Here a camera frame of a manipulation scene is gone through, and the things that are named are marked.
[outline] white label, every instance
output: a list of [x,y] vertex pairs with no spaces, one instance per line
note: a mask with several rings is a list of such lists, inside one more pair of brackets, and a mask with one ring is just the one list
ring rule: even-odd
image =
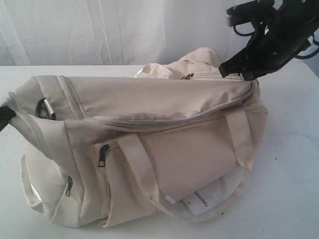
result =
[[225,200],[225,186],[223,178],[217,179],[183,199],[183,203],[193,215],[205,213]]

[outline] white table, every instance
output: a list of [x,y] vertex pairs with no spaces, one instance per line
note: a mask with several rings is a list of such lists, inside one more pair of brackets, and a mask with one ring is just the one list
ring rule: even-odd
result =
[[[32,75],[132,76],[140,66],[0,67],[0,95]],[[260,79],[269,109],[250,182],[236,205],[212,222],[190,225],[163,214],[101,229],[51,225],[30,209],[20,183],[22,137],[0,134],[2,239],[312,239],[319,236],[319,79],[300,61]]]

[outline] white curtain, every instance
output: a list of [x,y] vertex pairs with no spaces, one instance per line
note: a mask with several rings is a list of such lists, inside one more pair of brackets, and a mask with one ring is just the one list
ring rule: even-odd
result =
[[225,11],[243,2],[0,0],[0,65],[165,64],[198,47],[229,58],[248,38]]

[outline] white surface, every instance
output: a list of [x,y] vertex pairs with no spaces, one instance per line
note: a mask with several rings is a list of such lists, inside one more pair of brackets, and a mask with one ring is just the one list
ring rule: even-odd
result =
[[248,38],[226,9],[247,1],[0,0],[0,65],[166,64],[199,47],[230,57]]
[[[0,95],[28,77],[132,76],[139,66],[0,67]],[[261,78],[269,109],[263,144],[243,195],[212,222],[188,224],[163,214],[101,229],[51,225],[32,211],[19,174],[22,138],[12,127],[0,134],[0,232],[3,239],[316,239],[319,235],[319,79],[293,61]]]

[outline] robotic claw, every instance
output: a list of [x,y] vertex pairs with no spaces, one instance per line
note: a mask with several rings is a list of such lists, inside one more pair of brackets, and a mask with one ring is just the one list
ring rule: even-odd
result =
[[[228,25],[240,36],[251,36],[247,46],[222,63],[222,77],[240,73],[245,81],[255,80],[280,70],[293,58],[308,59],[319,53],[319,47],[308,56],[299,56],[313,44],[319,46],[314,33],[319,28],[319,0],[283,0],[276,10],[274,0],[255,0],[227,10]],[[255,31],[239,33],[237,25],[250,22]]]

